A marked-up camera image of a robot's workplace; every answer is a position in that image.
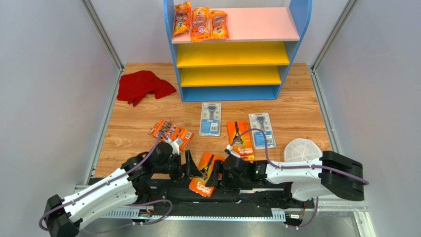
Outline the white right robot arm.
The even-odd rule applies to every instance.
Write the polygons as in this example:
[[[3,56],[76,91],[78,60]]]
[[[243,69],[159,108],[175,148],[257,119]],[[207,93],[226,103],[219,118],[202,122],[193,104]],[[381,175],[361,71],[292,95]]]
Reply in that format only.
[[[333,151],[323,151],[321,157],[306,161],[273,162],[245,161],[234,155],[215,160],[208,174],[206,187],[222,184],[234,189],[244,185],[278,185],[285,183],[289,197],[307,201],[325,195],[350,201],[363,201],[363,165]]]

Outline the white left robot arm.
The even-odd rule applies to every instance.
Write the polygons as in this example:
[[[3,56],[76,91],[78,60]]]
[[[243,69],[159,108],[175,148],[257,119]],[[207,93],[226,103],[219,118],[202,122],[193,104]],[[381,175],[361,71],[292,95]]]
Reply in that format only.
[[[39,226],[52,237],[75,237],[99,217],[122,206],[153,206],[149,181],[154,174],[168,174],[172,180],[202,177],[203,173],[185,152],[186,162],[175,143],[157,142],[149,152],[129,158],[121,167],[97,183],[73,195],[54,195],[47,200]]]

